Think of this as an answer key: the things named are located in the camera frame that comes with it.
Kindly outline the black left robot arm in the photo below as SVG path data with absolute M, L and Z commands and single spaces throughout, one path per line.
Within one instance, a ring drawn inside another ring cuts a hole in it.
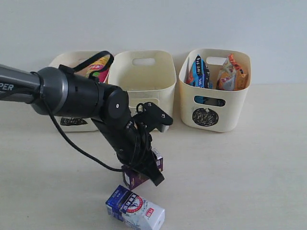
M 173 119 L 153 102 L 129 108 L 128 93 L 119 86 L 77 75 L 64 65 L 26 72 L 0 67 L 0 98 L 29 104 L 40 115 L 91 119 L 126 167 L 159 185 L 164 176 L 151 146 L 151 131 L 164 132 Z

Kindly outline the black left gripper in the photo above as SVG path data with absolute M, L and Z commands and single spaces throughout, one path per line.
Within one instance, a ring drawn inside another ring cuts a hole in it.
M 117 153 L 119 161 L 127 168 L 139 172 L 158 186 L 165 178 L 163 156 L 150 147 L 150 134 L 154 129 L 165 132 L 173 118 L 153 102 L 139 103 L 137 114 L 124 129 Z

